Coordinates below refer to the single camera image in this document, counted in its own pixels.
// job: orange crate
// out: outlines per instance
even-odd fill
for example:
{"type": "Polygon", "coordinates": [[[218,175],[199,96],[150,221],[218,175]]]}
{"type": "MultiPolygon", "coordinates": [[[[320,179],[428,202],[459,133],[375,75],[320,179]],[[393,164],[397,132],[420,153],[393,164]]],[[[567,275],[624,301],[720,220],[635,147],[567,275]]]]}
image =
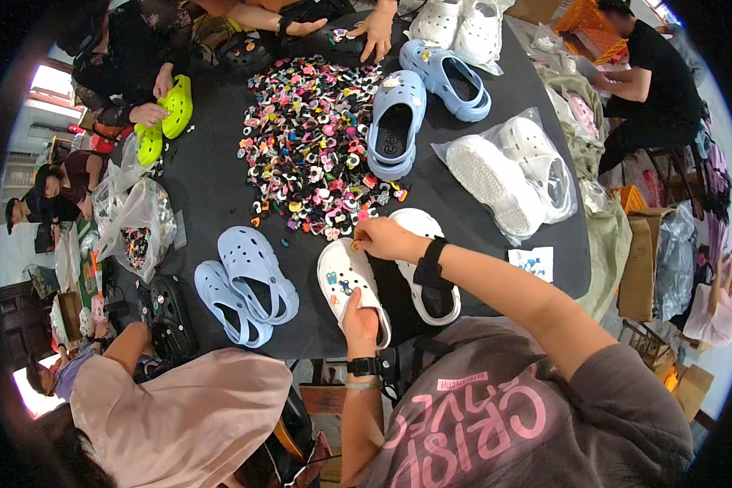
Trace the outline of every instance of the orange crate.
{"type": "Polygon", "coordinates": [[[604,14],[596,8],[596,0],[575,0],[569,10],[566,11],[566,14],[559,19],[555,30],[556,34],[559,34],[564,31],[577,31],[580,29],[585,29],[589,33],[590,30],[602,31],[604,34],[614,36],[611,38],[613,44],[598,46],[602,54],[594,61],[596,65],[608,63],[626,47],[626,39],[621,39],[613,32],[605,20],[604,14]]]}
{"type": "Polygon", "coordinates": [[[640,190],[634,185],[628,187],[613,188],[610,190],[610,194],[618,195],[621,199],[621,207],[626,213],[632,210],[643,210],[647,209],[648,205],[645,204],[643,196],[640,194],[640,190]]]}

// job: smartwatch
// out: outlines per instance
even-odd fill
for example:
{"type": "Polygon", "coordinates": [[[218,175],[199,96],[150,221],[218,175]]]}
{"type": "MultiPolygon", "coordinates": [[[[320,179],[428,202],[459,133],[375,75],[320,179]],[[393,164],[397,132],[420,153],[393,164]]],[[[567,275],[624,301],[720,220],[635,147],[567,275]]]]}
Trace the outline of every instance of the smartwatch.
{"type": "Polygon", "coordinates": [[[354,376],[372,376],[379,374],[379,363],[376,357],[356,357],[347,362],[347,372],[354,376]]]}
{"type": "Polygon", "coordinates": [[[418,268],[415,269],[412,281],[422,287],[434,288],[435,290],[453,289],[453,284],[442,278],[442,265],[439,264],[439,256],[447,244],[447,239],[444,237],[434,237],[434,240],[425,250],[425,256],[418,259],[418,268]]]}

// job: table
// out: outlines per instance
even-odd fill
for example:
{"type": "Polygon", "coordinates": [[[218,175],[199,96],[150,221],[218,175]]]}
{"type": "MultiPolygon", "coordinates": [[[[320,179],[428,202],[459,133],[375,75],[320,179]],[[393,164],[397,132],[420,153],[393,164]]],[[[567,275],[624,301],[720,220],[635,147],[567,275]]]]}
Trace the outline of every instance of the table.
{"type": "MultiPolygon", "coordinates": [[[[417,137],[417,159],[410,174],[401,180],[411,183],[407,200],[396,200],[381,207],[379,214],[416,207],[435,217],[454,244],[507,258],[510,248],[487,211],[464,190],[431,150],[431,142],[446,142],[470,133],[480,133],[505,122],[529,107],[537,107],[550,139],[572,169],[571,157],[556,113],[545,88],[515,34],[505,22],[499,64],[502,76],[481,73],[492,97],[488,117],[478,123],[460,122],[447,112],[442,101],[429,95],[423,127],[417,137]]],[[[398,54],[394,48],[391,53],[398,54]]],[[[383,72],[399,70],[397,55],[383,63],[383,72]]],[[[190,122],[195,130],[183,133],[172,142],[176,153],[166,157],[165,174],[159,179],[171,197],[175,211],[182,210],[187,245],[171,250],[160,272],[176,274],[183,284],[190,318],[200,341],[201,354],[233,344],[222,326],[198,298],[194,286],[196,266],[207,259],[217,259],[217,239],[232,226],[250,225],[250,207],[256,190],[245,184],[247,163],[235,153],[242,139],[244,110],[254,103],[254,95],[244,81],[226,81],[216,73],[193,80],[194,114],[190,122]]],[[[552,226],[543,225],[524,248],[553,246],[555,249],[555,285],[572,298],[588,292],[591,265],[588,234],[580,190],[577,188],[577,213],[552,226]]],[[[275,327],[273,338],[263,352],[280,358],[341,357],[346,354],[344,336],[336,325],[315,276],[318,256],[327,244],[322,236],[288,229],[283,217],[261,219],[259,230],[268,239],[279,259],[283,274],[295,285],[301,307],[298,315],[285,325],[275,327]],[[287,239],[288,248],[281,245],[287,239]]],[[[391,319],[392,345],[438,329],[424,324],[410,301],[409,286],[395,263],[371,259],[382,304],[391,319]]],[[[125,290],[135,286],[136,275],[120,268],[118,282],[125,290]]],[[[258,297],[267,297],[267,289],[254,289],[258,297]]],[[[461,290],[462,316],[498,315],[469,293],[461,290]]]]}

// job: hand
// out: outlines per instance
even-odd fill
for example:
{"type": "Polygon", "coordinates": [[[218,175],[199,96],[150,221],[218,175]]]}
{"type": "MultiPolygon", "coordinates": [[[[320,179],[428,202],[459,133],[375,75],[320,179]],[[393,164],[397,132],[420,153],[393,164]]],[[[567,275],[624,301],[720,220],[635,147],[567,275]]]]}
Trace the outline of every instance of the hand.
{"type": "Polygon", "coordinates": [[[342,331],[347,339],[347,356],[373,357],[377,351],[377,329],[379,318],[373,307],[358,308],[361,302],[361,288],[356,287],[342,320],[342,331]]]}
{"type": "Polygon", "coordinates": [[[83,202],[78,204],[78,208],[81,210],[81,216],[86,220],[92,220],[92,195],[87,195],[87,198],[83,202]]]}
{"type": "Polygon", "coordinates": [[[359,220],[355,226],[356,251],[367,251],[375,258],[418,264],[431,239],[404,229],[387,217],[359,220]]]}
{"type": "Polygon", "coordinates": [[[168,112],[156,103],[148,102],[131,110],[129,119],[130,122],[152,128],[157,122],[165,119],[168,115],[171,115],[171,112],[168,112]]]}
{"type": "Polygon", "coordinates": [[[320,19],[316,22],[293,22],[287,26],[287,35],[303,37],[307,34],[322,29],[323,25],[328,23],[328,19],[320,19]]]}
{"type": "Polygon", "coordinates": [[[396,5],[377,6],[361,25],[347,33],[349,36],[360,36],[367,33],[366,47],[361,54],[361,63],[365,63],[372,51],[376,49],[374,62],[379,63],[390,51],[390,32],[396,5]]]}
{"type": "Polygon", "coordinates": [[[152,89],[152,94],[155,98],[165,98],[171,88],[173,88],[173,64],[166,63],[160,68],[160,73],[155,78],[155,88],[152,89]]]}
{"type": "Polygon", "coordinates": [[[599,73],[593,76],[590,80],[591,86],[598,88],[599,90],[605,90],[610,85],[610,80],[604,73],[599,73]]]}

